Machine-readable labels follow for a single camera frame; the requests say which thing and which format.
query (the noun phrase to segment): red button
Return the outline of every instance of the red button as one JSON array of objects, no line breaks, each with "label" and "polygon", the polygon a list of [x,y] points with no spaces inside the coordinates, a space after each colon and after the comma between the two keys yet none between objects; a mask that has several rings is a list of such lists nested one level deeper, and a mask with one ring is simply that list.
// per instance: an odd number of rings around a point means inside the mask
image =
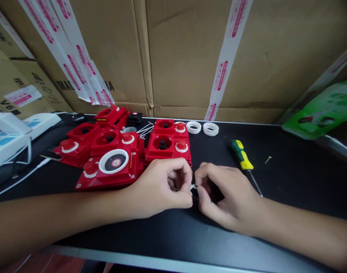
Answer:
[{"label": "red button", "polygon": [[64,150],[70,150],[73,147],[75,147],[75,145],[76,144],[70,139],[67,139],[61,142],[61,146],[63,147]]},{"label": "red button", "polygon": [[92,174],[96,173],[98,168],[99,168],[99,166],[94,161],[87,161],[83,165],[83,170],[88,175],[92,175]]},{"label": "red button", "polygon": [[179,131],[183,131],[185,129],[185,126],[184,126],[184,124],[182,122],[180,122],[180,123],[177,123],[177,127],[176,128]]},{"label": "red button", "polygon": [[179,143],[177,143],[177,148],[180,150],[185,150],[186,149],[186,140],[180,140]]},{"label": "red button", "polygon": [[124,134],[123,134],[123,141],[129,142],[129,141],[131,141],[132,139],[133,139],[133,136],[132,136],[131,134],[129,134],[129,133],[124,133]]}]

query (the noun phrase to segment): screwdriver shaft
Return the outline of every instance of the screwdriver shaft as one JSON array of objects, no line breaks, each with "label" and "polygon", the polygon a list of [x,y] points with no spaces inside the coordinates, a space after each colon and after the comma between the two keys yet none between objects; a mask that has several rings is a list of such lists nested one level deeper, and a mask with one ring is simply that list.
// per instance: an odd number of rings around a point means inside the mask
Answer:
[{"label": "screwdriver shaft", "polygon": [[259,186],[258,186],[258,184],[257,184],[257,181],[254,179],[254,176],[253,176],[253,174],[252,174],[252,171],[251,171],[251,170],[247,170],[247,171],[250,173],[250,176],[252,177],[252,180],[253,180],[254,184],[256,184],[256,187],[257,187],[257,190],[258,190],[259,195],[263,197],[263,194],[262,194],[262,192],[261,192],[261,190],[260,190],[260,188],[259,188]]}]

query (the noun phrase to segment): white power strip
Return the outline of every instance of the white power strip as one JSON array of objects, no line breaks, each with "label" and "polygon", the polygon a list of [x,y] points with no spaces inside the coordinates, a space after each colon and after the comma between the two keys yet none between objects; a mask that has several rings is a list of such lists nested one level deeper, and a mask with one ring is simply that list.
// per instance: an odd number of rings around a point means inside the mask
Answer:
[{"label": "white power strip", "polygon": [[30,140],[35,139],[60,121],[61,118],[56,114],[35,114],[24,120],[24,122],[32,128],[32,131],[26,135],[8,135],[4,132],[0,132],[0,165],[13,157],[20,149],[26,147]]}]

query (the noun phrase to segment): cardboard box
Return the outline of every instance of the cardboard box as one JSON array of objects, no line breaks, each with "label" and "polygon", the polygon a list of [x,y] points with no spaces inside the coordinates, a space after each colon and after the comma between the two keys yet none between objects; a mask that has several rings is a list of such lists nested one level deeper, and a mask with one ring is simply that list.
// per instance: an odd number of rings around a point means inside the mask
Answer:
[{"label": "cardboard box", "polygon": [[[191,118],[209,105],[231,0],[146,4],[155,109],[189,107]],[[347,2],[253,1],[220,104],[236,114],[217,120],[282,113],[346,49]]]},{"label": "cardboard box", "polygon": [[[117,105],[204,119],[231,0],[70,2]],[[0,9],[72,109],[98,113],[78,99],[18,0]],[[277,122],[346,49],[347,1],[254,0],[216,120]],[[347,67],[336,81],[345,79]]]},{"label": "cardboard box", "polygon": [[0,50],[9,58],[28,58],[0,23]]},{"label": "cardboard box", "polygon": [[25,119],[33,114],[55,111],[43,97],[23,107],[18,107],[4,97],[28,85],[30,85],[30,82],[11,61],[0,60],[0,112],[10,112],[20,119]]},{"label": "cardboard box", "polygon": [[35,61],[11,61],[14,66],[25,76],[25,78],[33,84],[37,90],[42,94],[44,99],[56,111],[72,112],[71,107],[58,92],[51,80],[39,67]]}]

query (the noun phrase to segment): red plastic housing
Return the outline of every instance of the red plastic housing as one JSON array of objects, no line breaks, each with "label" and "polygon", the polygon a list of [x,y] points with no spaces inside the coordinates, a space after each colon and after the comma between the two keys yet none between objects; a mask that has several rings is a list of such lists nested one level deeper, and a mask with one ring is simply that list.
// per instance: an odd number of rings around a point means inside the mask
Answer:
[{"label": "red plastic housing", "polygon": [[[162,140],[165,142],[165,148],[160,147]],[[186,124],[183,122],[175,124],[173,119],[157,119],[144,157],[146,166],[154,159],[183,157],[192,167],[190,140]]]},{"label": "red plastic housing", "polygon": [[130,112],[126,111],[124,107],[112,105],[111,108],[102,110],[94,118],[96,120],[96,125],[100,127],[121,130],[123,126],[127,125],[129,115]]},{"label": "red plastic housing", "polygon": [[82,123],[75,129],[69,131],[66,135],[69,139],[53,151],[62,157],[60,162],[82,168],[90,158],[90,146],[96,135],[103,129],[91,123]]},{"label": "red plastic housing", "polygon": [[[116,135],[116,137],[110,143],[105,143],[109,135]],[[122,149],[128,154],[128,162],[122,170],[114,174],[106,174],[98,167],[96,168],[105,153],[116,149]],[[123,188],[134,183],[143,173],[144,140],[136,132],[124,133],[124,135],[118,130],[101,133],[91,146],[91,154],[93,155],[90,159],[92,163],[88,162],[84,165],[84,171],[75,187],[77,190]]]}]

